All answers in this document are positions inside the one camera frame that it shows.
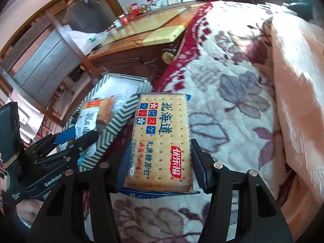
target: red brand logo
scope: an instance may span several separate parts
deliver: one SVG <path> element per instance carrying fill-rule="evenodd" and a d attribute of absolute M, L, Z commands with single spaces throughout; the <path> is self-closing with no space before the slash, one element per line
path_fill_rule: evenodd
<path fill-rule="evenodd" d="M 171 175 L 175 178 L 181 178 L 181 149 L 177 146 L 171 146 Z"/>

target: red square label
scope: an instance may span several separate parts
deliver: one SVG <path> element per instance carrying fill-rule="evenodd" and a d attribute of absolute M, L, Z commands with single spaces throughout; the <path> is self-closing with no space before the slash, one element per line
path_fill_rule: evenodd
<path fill-rule="evenodd" d="M 157 109 L 158 108 L 158 104 L 153 102 L 153 103 L 150 103 L 150 109 Z"/>
<path fill-rule="evenodd" d="M 145 109 L 140 109 L 138 111 L 138 117 L 146 117 L 146 114 L 147 114 L 147 110 Z"/>
<path fill-rule="evenodd" d="M 153 118 L 148 117 L 147 118 L 147 124 L 148 125 L 155 125 L 156 123 L 157 123 L 156 117 L 153 117 Z"/>

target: bed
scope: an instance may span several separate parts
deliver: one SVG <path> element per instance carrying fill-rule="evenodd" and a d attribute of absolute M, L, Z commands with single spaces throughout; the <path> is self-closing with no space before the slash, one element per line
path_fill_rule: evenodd
<path fill-rule="evenodd" d="M 231 170 L 257 170 L 281 206 L 296 240 L 323 202 L 322 172 L 313 163 L 317 176 L 311 175 L 309 164 L 303 164 L 304 155 L 312 150 L 306 146 L 296 148 L 303 140 L 303 126 L 296 124 L 300 114 L 289 114 L 300 110 L 303 102 L 294 106 L 294 101 L 289 100 L 292 95 L 295 100 L 302 96 L 305 101 L 318 96 L 309 83 L 314 81 L 312 74 L 318 73 L 311 68 L 304 71 L 309 87 L 301 85 L 298 94 L 291 90 L 298 86 L 296 74 L 303 71 L 293 72 L 300 56 L 292 57 L 298 47 L 289 50 L 294 47 L 294 35 L 285 37 L 285 33 L 294 27 L 296 32 L 300 30 L 299 38 L 306 41 L 302 46 L 312 41 L 304 53 L 317 48 L 320 56 L 316 64 L 323 57 L 319 46 L 324 44 L 317 42 L 316 37 L 324 34 L 322 29 L 311 26 L 313 32 L 304 35 L 300 29 L 303 20 L 292 17 L 295 16 L 274 17 L 271 10 L 253 4 L 205 4 L 187 28 L 175 59 L 153 87 L 157 92 L 192 95 L 188 102 L 191 137 L 215 161 Z M 284 27 L 287 22 L 294 24 Z M 323 80 L 319 77 L 314 82 L 318 91 Z M 319 109 L 312 116 L 321 117 L 321 95 L 314 103 Z M 131 137 L 132 126 L 130 120 L 109 147 L 109 154 L 121 150 Z M 305 140 L 311 142 L 312 136 Z M 320 148 L 317 151 L 316 162 L 322 167 Z M 199 190 L 196 181 L 194 189 Z M 198 241 L 210 196 L 201 193 L 143 200 L 112 194 L 111 199 L 123 242 L 186 243 Z M 234 191 L 228 240 L 235 235 L 237 210 L 238 195 Z M 90 222 L 90 215 L 85 216 L 86 223 Z"/>

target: striped box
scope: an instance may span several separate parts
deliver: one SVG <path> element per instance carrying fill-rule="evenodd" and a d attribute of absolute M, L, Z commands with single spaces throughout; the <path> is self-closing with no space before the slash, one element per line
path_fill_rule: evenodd
<path fill-rule="evenodd" d="M 128 79 L 133 81 L 141 82 L 140 86 L 138 87 L 138 93 L 144 92 L 149 93 L 152 91 L 152 85 L 146 78 L 141 77 L 134 77 L 128 75 L 121 75 L 121 74 L 107 74 L 105 75 L 99 83 L 91 90 L 91 92 L 85 97 L 85 99 L 81 102 L 79 107 L 76 109 L 75 112 L 80 112 L 81 106 L 84 102 L 90 100 L 93 95 L 101 88 L 101 86 L 110 78 L 119 78 L 119 79 Z M 103 130 L 102 134 L 99 135 L 97 141 L 97 151 L 93 156 L 87 156 L 84 158 L 81 166 L 79 167 L 79 171 L 87 171 L 91 170 L 98 161 L 101 159 L 109 145 L 113 142 L 114 138 L 117 134 L 122 130 L 125 126 L 127 121 L 132 117 L 134 112 L 136 111 L 136 106 L 138 102 L 137 94 L 134 94 L 130 97 L 130 99 L 125 103 L 125 105 L 115 114 L 115 116 L 110 120 L 108 125 Z M 68 128 L 72 127 L 72 117 L 69 119 L 69 122 L 64 126 L 63 130 L 67 130 Z"/>

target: yellow foam block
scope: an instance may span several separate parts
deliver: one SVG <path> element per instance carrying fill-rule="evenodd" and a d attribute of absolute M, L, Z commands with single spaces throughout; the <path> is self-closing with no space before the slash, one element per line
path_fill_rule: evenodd
<path fill-rule="evenodd" d="M 184 30 L 185 27 L 183 25 L 159 28 L 143 40 L 143 45 L 150 46 L 171 43 L 176 40 L 176 38 L 181 35 Z"/>

